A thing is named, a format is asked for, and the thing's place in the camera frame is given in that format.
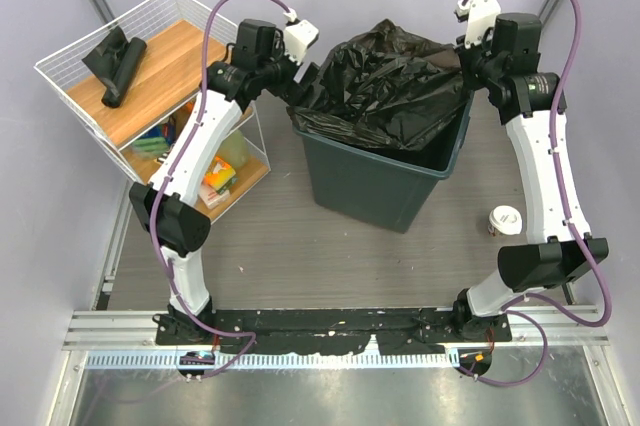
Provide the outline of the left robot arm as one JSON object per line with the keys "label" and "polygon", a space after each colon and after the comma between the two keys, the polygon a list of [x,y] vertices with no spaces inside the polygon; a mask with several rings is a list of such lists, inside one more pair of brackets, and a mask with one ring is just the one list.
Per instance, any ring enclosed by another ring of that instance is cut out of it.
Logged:
{"label": "left robot arm", "polygon": [[131,186],[134,212],[170,284],[168,312],[159,323],[179,324],[190,343],[206,342],[215,330],[201,253],[211,220],[195,207],[202,180],[222,142],[263,91],[289,105],[300,103],[318,68],[310,66],[302,80],[295,76],[318,37],[318,28],[307,20],[284,28],[242,21],[229,57],[205,64],[194,108],[168,157],[147,184]]}

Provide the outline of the black trash bag roll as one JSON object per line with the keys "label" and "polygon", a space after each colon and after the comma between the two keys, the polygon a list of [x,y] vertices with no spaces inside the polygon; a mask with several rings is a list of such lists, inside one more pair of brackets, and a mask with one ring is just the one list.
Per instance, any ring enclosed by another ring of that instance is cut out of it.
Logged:
{"label": "black trash bag roll", "polygon": [[109,30],[82,62],[105,87],[101,98],[104,106],[121,106],[147,49],[144,40],[128,39],[120,26]]}

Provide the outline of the dark green trash bin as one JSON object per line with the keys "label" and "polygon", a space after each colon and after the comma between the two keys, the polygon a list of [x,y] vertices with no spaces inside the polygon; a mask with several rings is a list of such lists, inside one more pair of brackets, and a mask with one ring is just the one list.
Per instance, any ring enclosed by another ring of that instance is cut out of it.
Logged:
{"label": "dark green trash bin", "polygon": [[418,154],[405,162],[293,131],[302,139],[316,204],[397,233],[409,230],[436,186],[456,166],[470,123],[472,101]]}

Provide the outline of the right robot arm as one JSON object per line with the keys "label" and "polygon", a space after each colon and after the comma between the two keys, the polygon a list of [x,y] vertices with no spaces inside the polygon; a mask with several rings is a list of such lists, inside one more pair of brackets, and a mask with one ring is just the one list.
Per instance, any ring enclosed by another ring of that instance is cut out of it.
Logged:
{"label": "right robot arm", "polygon": [[472,90],[486,89],[516,154],[526,203],[526,242],[499,250],[497,269],[461,291],[451,326],[465,341],[497,324],[504,311],[525,297],[540,298],[584,276],[609,254],[595,238],[575,191],[565,143],[563,94],[555,73],[538,70],[542,25],[528,13],[484,13],[456,40],[462,75]]}

